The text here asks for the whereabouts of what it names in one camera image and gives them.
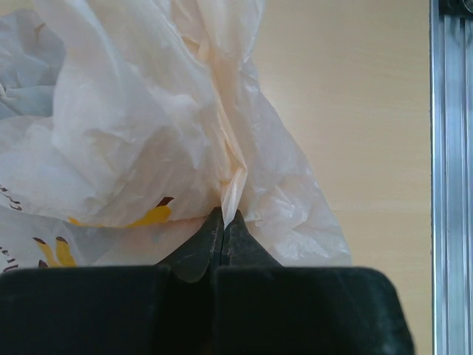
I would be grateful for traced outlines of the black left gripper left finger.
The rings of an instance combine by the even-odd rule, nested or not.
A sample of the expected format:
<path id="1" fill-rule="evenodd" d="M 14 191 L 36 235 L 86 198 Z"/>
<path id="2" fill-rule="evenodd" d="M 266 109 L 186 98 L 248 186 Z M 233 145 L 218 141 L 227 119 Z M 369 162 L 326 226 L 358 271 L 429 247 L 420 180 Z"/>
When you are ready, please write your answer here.
<path id="1" fill-rule="evenodd" d="M 211 335 L 214 209 L 154 266 L 31 268 L 1 277 L 3 354 L 198 354 Z"/>

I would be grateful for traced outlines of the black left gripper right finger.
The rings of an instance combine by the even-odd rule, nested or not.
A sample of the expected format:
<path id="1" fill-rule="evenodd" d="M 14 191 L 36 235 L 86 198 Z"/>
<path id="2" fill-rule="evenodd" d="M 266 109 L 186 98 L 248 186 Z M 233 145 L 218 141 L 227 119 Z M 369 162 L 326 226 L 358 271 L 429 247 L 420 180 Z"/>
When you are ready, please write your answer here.
<path id="1" fill-rule="evenodd" d="M 364 267 L 283 267 L 237 214 L 214 273 L 216 354 L 413 354 L 392 282 Z"/>

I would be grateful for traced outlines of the white plastic bag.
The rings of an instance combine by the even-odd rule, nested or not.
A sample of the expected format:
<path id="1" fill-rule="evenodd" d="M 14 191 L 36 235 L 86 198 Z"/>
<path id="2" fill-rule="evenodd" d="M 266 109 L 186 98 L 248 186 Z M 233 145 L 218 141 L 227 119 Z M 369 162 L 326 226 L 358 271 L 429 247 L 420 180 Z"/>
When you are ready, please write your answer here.
<path id="1" fill-rule="evenodd" d="M 1 271 L 155 264 L 218 207 L 285 266 L 351 255 L 251 55 L 263 1 L 1 17 Z"/>

